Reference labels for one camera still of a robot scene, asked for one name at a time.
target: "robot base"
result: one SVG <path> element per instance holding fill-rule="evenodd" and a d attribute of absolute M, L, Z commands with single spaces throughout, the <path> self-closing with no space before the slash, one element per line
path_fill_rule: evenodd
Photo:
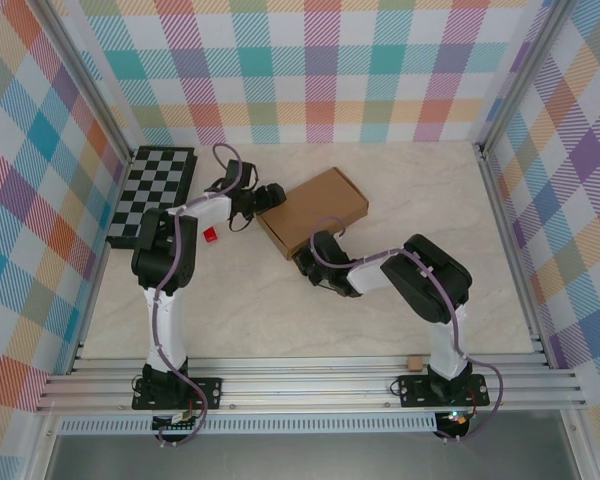
<path fill-rule="evenodd" d="M 180 373 L 187 376 L 185 361 Z M 222 395 L 221 378 L 189 378 L 198 385 L 207 397 L 209 410 L 220 408 Z M 200 410 L 202 399 L 193 388 L 180 380 L 173 372 L 160 372 L 145 364 L 142 377 L 133 385 L 133 410 Z"/>
<path fill-rule="evenodd" d="M 414 407 L 486 407 L 489 405 L 489 392 L 484 376 L 472 374 L 462 390 L 449 400 L 442 400 L 431 388 L 429 375 L 403 375 L 398 377 L 400 405 Z"/>

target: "brown cardboard box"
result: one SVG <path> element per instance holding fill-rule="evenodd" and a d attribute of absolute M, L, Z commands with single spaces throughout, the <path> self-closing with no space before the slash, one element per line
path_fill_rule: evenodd
<path fill-rule="evenodd" d="M 258 222 L 284 258 L 305 246 L 316 224 L 325 217 L 340 217 L 346 226 L 367 215 L 369 201 L 338 168 L 286 192 L 287 201 L 258 216 Z M 335 220 L 326 221 L 321 230 L 338 232 Z"/>

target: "black cable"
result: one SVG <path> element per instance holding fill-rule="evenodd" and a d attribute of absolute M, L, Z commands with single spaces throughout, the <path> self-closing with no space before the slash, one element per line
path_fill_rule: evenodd
<path fill-rule="evenodd" d="M 205 192 L 213 192 L 213 193 L 218 193 L 220 191 L 220 184 L 222 183 L 222 180 L 224 180 L 224 178 L 219 178 L 217 179 L 215 182 L 213 182 L 211 184 L 210 187 L 205 188 L 204 191 Z"/>
<path fill-rule="evenodd" d="M 133 390 L 136 393 L 140 393 L 140 391 L 136 387 L 136 383 L 137 383 L 138 378 L 142 378 L 142 375 L 136 375 L 135 377 L 133 377 L 131 379 L 131 390 Z"/>
<path fill-rule="evenodd" d="M 394 381 L 393 381 L 393 383 L 392 383 L 391 385 L 389 385 L 389 391 L 390 391 L 390 392 L 391 392 L 393 395 L 395 395 L 396 397 L 399 397 L 399 396 L 400 396 L 400 393 L 398 393 L 398 392 L 394 391 L 394 390 L 393 390 L 393 386 L 394 386 L 396 383 L 398 383 L 399 381 L 400 381 L 400 379 L 398 378 L 398 379 L 394 380 Z"/>
<path fill-rule="evenodd" d="M 253 221 L 253 217 L 251 217 L 249 220 L 247 220 L 247 223 L 245 223 L 242 227 L 240 227 L 238 230 L 234 230 L 233 229 L 233 219 L 236 218 L 235 216 L 231 217 L 229 219 L 229 230 L 232 231 L 233 233 L 238 233 L 243 231 L 245 228 L 247 228 L 249 225 L 251 225 L 251 222 Z"/>
<path fill-rule="evenodd" d="M 253 165 L 253 173 L 256 176 L 255 182 L 253 182 L 253 186 L 247 189 L 248 192 L 253 192 L 255 188 L 258 186 L 258 182 L 260 181 L 260 176 L 258 175 L 258 167 Z"/>

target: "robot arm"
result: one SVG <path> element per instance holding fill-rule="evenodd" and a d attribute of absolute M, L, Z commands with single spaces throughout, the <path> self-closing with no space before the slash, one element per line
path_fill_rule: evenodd
<path fill-rule="evenodd" d="M 236 181 L 240 171 L 240 180 Z M 158 304 L 156 327 L 162 354 L 184 376 L 187 376 L 187 356 L 180 325 L 182 289 L 193 277 L 197 238 L 218 223 L 229 221 L 231 224 L 237 214 L 250 222 L 255 215 L 286 200 L 280 185 L 273 183 L 256 189 L 257 180 L 253 164 L 242 162 L 240 169 L 238 161 L 230 160 L 225 177 L 214 182 L 203 197 L 184 207 L 168 210 L 152 208 L 142 216 L 131 269 L 144 289 L 150 329 L 152 312 L 155 304 Z M 180 212 L 181 253 L 174 274 L 160 290 L 156 302 L 156 288 L 172 268 L 176 257 L 174 236 L 177 212 Z M 151 334 L 149 338 L 149 355 L 142 370 L 142 379 L 136 382 L 132 407 L 139 410 L 177 408 L 186 400 L 189 388 L 177 378 L 158 353 L 154 335 Z"/>
<path fill-rule="evenodd" d="M 359 297 L 379 288 L 393 286 L 409 306 L 430 324 L 431 359 L 428 375 L 431 388 L 441 401 L 451 399 L 462 391 L 465 380 L 472 374 L 472 366 L 456 349 L 451 315 L 434 285 L 414 262 L 401 254 L 402 249 L 356 262 L 349 259 L 329 232 L 316 233 L 314 245 L 315 254 L 327 264 L 334 267 L 349 265 L 350 268 L 330 268 L 316 261 L 310 247 L 301 249 L 294 256 L 294 261 L 313 285 L 326 282 L 345 297 Z M 422 235 L 412 236 L 403 248 L 428 266 L 449 295 L 458 319 L 458 343 L 463 349 L 465 305 L 469 300 L 471 275 Z"/>

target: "plaid wallpaper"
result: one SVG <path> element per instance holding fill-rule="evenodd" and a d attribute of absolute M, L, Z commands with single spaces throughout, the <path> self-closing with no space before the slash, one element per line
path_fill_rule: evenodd
<path fill-rule="evenodd" d="M 120 117 L 128 112 L 125 127 L 144 137 L 136 145 L 468 139 L 519 19 L 539 4 L 55 3 L 97 78 L 112 72 L 115 85 L 99 84 Z M 78 3 L 82 28 L 66 8 Z M 80 38 L 89 36 L 98 52 Z M 95 53 L 106 65 L 96 67 Z"/>
<path fill-rule="evenodd" d="M 25 1 L 0 0 L 0 480 L 33 447 L 25 427 L 77 334 L 122 171 Z"/>
<path fill-rule="evenodd" d="M 493 153 L 544 326 L 579 374 L 600 447 L 600 0 L 578 3 Z"/>
<path fill-rule="evenodd" d="M 484 143 L 484 140 L 485 140 L 487 134 L 489 133 L 489 129 L 491 128 L 491 125 L 493 125 L 493 121 L 496 118 L 496 115 L 498 114 L 498 112 L 500 111 L 502 102 L 507 97 L 507 95 L 509 95 L 509 92 L 511 91 L 511 87 L 513 86 L 513 84 L 516 81 L 516 78 L 518 77 L 520 68 L 522 67 L 524 61 L 526 60 L 529 52 L 531 52 L 531 47 L 533 45 L 533 42 L 536 40 L 538 34 L 542 30 L 544 22 L 547 19 L 547 17 L 549 16 L 549 13 L 551 12 L 551 7 L 555 3 L 555 1 L 556 0 L 542 0 L 542 6 L 538 10 L 536 17 L 533 20 L 533 24 L 531 25 L 531 28 L 527 32 L 527 35 L 524 39 L 524 42 L 522 42 L 522 46 L 520 47 L 520 50 L 518 51 L 516 58 L 513 61 L 513 63 L 511 64 L 511 67 L 509 68 L 509 72 L 507 73 L 506 79 L 502 83 L 502 86 L 500 87 L 500 90 L 498 91 L 498 96 L 496 97 L 495 101 L 493 102 L 493 105 L 491 106 L 491 109 L 489 110 L 489 115 L 487 115 L 487 120 L 485 121 L 484 125 L 480 129 L 478 138 L 475 139 L 476 143 Z"/>

